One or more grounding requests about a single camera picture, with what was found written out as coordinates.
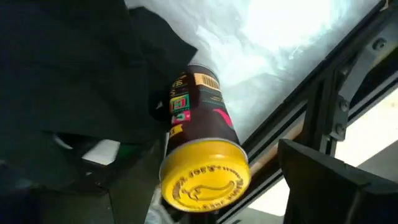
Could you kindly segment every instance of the yellow plastic cap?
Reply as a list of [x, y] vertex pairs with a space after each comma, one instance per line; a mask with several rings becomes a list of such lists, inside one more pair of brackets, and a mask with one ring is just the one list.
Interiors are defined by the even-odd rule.
[[208, 212], [242, 196], [251, 173], [239, 146], [206, 140], [175, 149], [162, 164], [160, 179], [169, 204], [186, 212]]

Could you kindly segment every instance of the black jacket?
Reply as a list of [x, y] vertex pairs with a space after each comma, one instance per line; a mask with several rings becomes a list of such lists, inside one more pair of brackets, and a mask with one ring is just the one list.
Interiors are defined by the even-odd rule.
[[168, 123], [156, 106], [195, 52], [124, 1], [1, 1], [0, 159], [59, 188], [76, 167], [52, 133], [153, 141]]

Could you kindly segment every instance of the cylindrical canister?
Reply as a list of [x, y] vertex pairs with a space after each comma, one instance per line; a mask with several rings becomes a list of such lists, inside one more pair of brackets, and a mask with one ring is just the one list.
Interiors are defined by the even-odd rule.
[[179, 210], [207, 212], [239, 198], [251, 173], [216, 76], [205, 67], [188, 66], [170, 90], [170, 113], [160, 168], [164, 199]]

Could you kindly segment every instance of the screw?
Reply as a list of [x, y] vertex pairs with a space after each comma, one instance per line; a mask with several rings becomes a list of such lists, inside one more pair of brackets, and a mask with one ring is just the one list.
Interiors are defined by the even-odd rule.
[[344, 135], [344, 133], [346, 132], [346, 129], [341, 124], [336, 124], [335, 129], [336, 129], [336, 133], [340, 136]]
[[384, 38], [378, 38], [372, 45], [372, 48], [374, 50], [381, 50], [383, 47], [385, 47], [387, 44], [387, 41]]
[[347, 112], [349, 110], [349, 104], [346, 100], [342, 100], [340, 102], [340, 109], [344, 112]]
[[341, 74], [347, 75], [349, 73], [349, 66], [346, 65], [340, 70]]

